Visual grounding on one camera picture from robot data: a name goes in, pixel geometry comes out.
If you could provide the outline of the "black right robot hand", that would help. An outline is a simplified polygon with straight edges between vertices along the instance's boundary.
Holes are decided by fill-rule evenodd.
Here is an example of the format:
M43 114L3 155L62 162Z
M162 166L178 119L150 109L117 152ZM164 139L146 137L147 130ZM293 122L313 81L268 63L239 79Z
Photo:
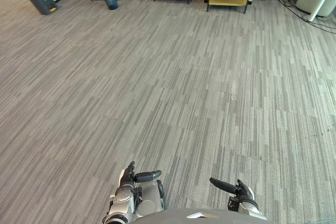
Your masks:
M235 195L235 198L237 198L239 202L249 202L258 208L252 190L250 190L249 187L245 185L240 179L237 180L236 185L232 185L212 177L209 179L209 181L220 190Z

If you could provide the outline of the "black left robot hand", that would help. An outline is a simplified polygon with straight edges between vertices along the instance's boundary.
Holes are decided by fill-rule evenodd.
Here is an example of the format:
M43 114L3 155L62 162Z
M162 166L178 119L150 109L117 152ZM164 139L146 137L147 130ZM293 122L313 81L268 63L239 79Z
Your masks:
M119 179L119 187L131 186L134 187L135 183L151 182L161 176L161 170L155 170L151 172L134 173L135 161L132 161L126 169L121 173Z

